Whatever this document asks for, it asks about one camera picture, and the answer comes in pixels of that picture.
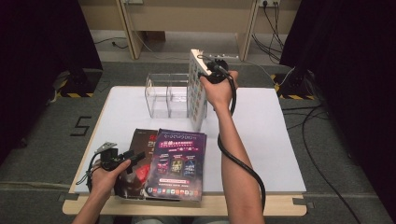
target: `white table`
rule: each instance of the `white table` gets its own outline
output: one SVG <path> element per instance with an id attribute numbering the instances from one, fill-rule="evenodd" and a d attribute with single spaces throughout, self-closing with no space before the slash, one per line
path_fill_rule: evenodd
<path id="1" fill-rule="evenodd" d="M 88 189 L 85 184 L 76 186 L 75 183 L 84 176 L 93 152 L 105 141 L 117 143 L 121 153 L 128 150 L 136 128 L 192 131 L 189 119 L 152 119 L 149 116 L 144 89 L 144 87 L 114 87 L 110 91 L 70 189 L 70 193 L 79 193 L 80 196 L 77 201 L 65 201 L 66 214 L 77 214 L 84 204 L 89 193 Z M 304 181 L 291 147 L 275 90 L 238 89 L 233 118 L 253 168 L 266 187 L 267 204 L 264 214 L 303 216 L 306 213 L 306 206 L 294 204 L 293 198 L 303 198 Z M 111 197 L 102 214 L 226 216 L 219 162 L 221 152 L 217 146 L 219 127 L 211 105 L 208 107 L 207 118 L 204 120 L 201 132 L 207 134 L 207 144 L 204 196 L 198 207 L 180 208 L 176 203 L 165 203 L 152 209 L 152 204 Z"/>

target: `person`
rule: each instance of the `person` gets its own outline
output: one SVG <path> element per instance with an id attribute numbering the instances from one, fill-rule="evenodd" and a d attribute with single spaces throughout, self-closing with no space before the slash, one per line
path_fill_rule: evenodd
<path id="1" fill-rule="evenodd" d="M 235 87 L 238 72 L 230 71 Z M 232 91 L 228 80 L 219 84 L 210 83 L 205 77 L 200 77 L 204 85 L 207 101 L 213 105 L 219 120 L 219 136 L 224 147 L 247 166 L 252 167 L 248 154 L 233 122 L 229 106 Z M 102 207 L 110 197 L 117 176 L 125 170 L 129 161 L 122 163 L 117 169 L 107 172 L 101 168 L 92 174 L 92 192 L 74 220 L 78 223 L 94 223 L 99 217 Z M 227 203 L 230 223 L 264 223 L 262 215 L 262 199 L 257 181 L 243 168 L 221 156 L 221 178 Z M 162 223 L 161 218 L 152 223 Z"/>

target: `gray floor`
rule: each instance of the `gray floor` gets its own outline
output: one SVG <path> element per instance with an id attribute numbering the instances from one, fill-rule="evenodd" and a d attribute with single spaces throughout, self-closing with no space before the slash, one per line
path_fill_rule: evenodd
<path id="1" fill-rule="evenodd" d="M 95 41 L 103 38 L 92 32 Z M 28 146 L 16 148 L 0 167 L 0 223 L 69 223 L 73 217 L 62 212 L 63 196 L 68 191 L 87 146 L 94 125 L 99 117 L 106 96 L 112 86 L 145 84 L 147 73 L 187 72 L 187 62 L 174 59 L 188 57 L 184 50 L 191 48 L 211 49 L 208 53 L 236 55 L 233 37 L 229 35 L 206 35 L 199 38 L 219 41 L 202 42 L 191 39 L 192 34 L 169 34 L 166 43 L 149 45 L 141 60 L 132 61 L 128 49 L 116 49 L 110 42 L 97 46 L 103 61 L 104 73 L 92 98 L 58 98 L 49 105 L 27 136 Z M 225 39 L 227 46 L 220 44 Z M 240 72 L 241 87 L 273 88 L 268 74 L 287 73 L 288 67 L 278 66 L 268 60 L 252 44 L 248 59 L 264 65 L 230 63 L 231 69 Z M 319 101 L 279 100 L 282 108 L 318 105 Z M 356 223 L 346 206 L 318 173 L 304 147 L 302 125 L 309 109 L 285 110 L 290 140 L 304 178 L 307 192 L 304 194 L 308 213 L 303 217 L 267 217 L 267 223 Z M 370 183 L 352 159 L 339 132 L 324 108 L 314 112 L 316 117 L 304 126 L 304 136 L 309 153 L 319 170 L 340 192 L 356 213 L 361 223 L 392 223 Z M 78 118 L 86 116 L 80 125 L 90 128 L 85 136 L 76 129 Z M 111 223 L 112 217 L 102 217 L 102 223 Z"/>

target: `white tabletop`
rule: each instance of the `white tabletop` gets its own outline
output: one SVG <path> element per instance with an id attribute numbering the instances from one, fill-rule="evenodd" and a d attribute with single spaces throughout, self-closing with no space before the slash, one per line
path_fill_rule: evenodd
<path id="1" fill-rule="evenodd" d="M 268 194 L 306 191 L 274 89 L 239 88 L 233 119 Z M 97 148 L 107 141 L 117 143 L 119 153 L 128 150 L 136 128 L 192 132 L 189 119 L 152 119 L 144 87 L 113 87 L 93 131 L 78 180 L 84 176 Z M 211 105 L 201 132 L 207 134 L 204 193 L 222 193 L 219 127 Z M 85 183 L 77 185 L 75 193 L 88 193 Z"/>

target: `clear plastic box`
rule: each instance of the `clear plastic box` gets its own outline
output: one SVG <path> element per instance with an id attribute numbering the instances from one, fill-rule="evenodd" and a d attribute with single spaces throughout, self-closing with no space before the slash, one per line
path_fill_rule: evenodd
<path id="1" fill-rule="evenodd" d="M 189 74 L 148 74 L 145 88 L 148 112 L 154 119 L 184 119 L 189 116 Z"/>

